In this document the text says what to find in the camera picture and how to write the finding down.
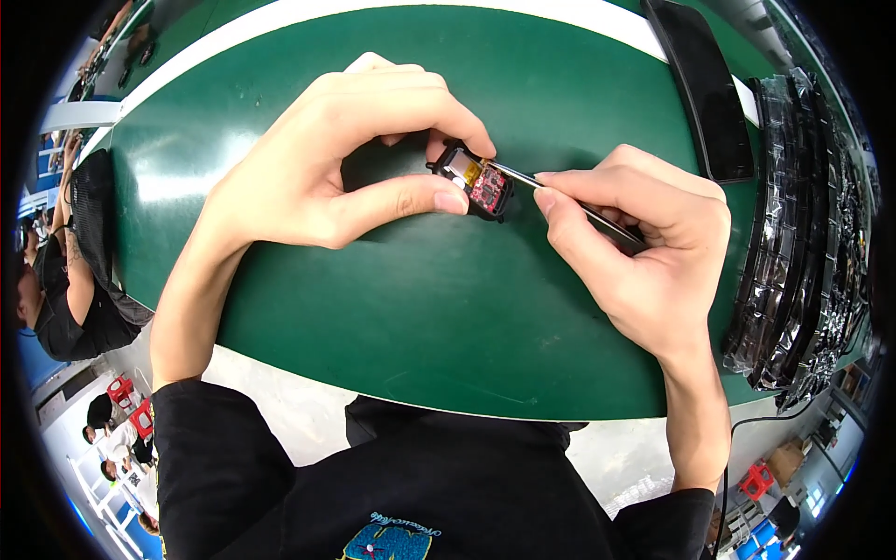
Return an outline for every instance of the fingernail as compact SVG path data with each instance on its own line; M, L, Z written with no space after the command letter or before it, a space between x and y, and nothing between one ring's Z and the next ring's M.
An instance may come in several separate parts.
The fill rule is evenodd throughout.
M554 191L549 188L535 189L533 196L535 196L535 204L538 205L538 209L547 218L547 214L551 212L551 208L554 208L554 203L557 202Z
M454 193L436 193L435 210L449 214L466 214L467 204Z

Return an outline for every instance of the red stool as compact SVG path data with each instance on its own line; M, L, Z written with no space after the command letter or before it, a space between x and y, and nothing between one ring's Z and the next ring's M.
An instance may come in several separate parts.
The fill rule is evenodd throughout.
M744 491L744 494L750 496L750 499L755 502L759 499L759 496L765 494L765 491L771 488L774 482L775 477L771 475L771 471L765 466L765 461L759 460L755 464L750 465L750 470L747 471L746 476L740 481L738 486Z
M106 394L112 399L112 402L127 413L130 413L137 406L137 403L134 402L133 393L134 382L130 379L125 379L123 375L116 377L109 384L109 387L106 388Z
M134 427L137 428L137 434L141 439L146 439L146 436L152 433L152 416L150 416L150 400L143 399L143 403L137 407L137 410L134 413L127 417L128 420L131 421L131 424L134 424Z

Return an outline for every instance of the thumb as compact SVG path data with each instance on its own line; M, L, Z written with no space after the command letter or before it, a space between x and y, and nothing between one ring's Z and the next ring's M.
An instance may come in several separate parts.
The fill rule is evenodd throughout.
M406 175L386 179L331 200L340 226L352 238L390 221L422 212L466 214L467 195L437 175Z
M598 305L625 282L632 259L620 253L589 222L579 204L549 187L535 189L535 204L547 219L547 241L588 286Z

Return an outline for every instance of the hair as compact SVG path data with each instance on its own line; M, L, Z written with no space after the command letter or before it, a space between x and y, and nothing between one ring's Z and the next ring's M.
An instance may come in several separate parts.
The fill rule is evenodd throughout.
M22 248L28 244L28 232L34 229L34 219L31 216L25 216L19 219L19 236L22 242Z
M106 477L106 480L108 480L109 482L115 482L115 477L110 475L108 473L108 471L106 470L106 462L105 461L99 462L99 470L100 470L100 472L103 473L103 476Z
M148 532L151 535L159 535L159 528L152 526L152 521L150 521L150 516L147 515L146 512L140 514L140 517L137 518L137 522L140 523L140 526L143 527L143 530Z
M25 252L24 250L19 251L13 257L13 278L15 279L15 284L13 289L15 290L13 296L13 305L11 306L10 312L10 321L13 323L13 326L18 329L24 329L28 326L25 323L25 320L22 319L19 314L19 304L22 302L22 294L19 292L19 280L22 279L22 276L25 274Z

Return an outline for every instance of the tattoo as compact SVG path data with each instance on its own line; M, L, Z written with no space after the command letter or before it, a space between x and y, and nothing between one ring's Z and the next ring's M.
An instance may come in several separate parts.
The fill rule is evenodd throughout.
M72 264L82 258L81 248L78 246L78 239L74 236L71 228L65 228L65 251L67 252L67 261L69 270Z

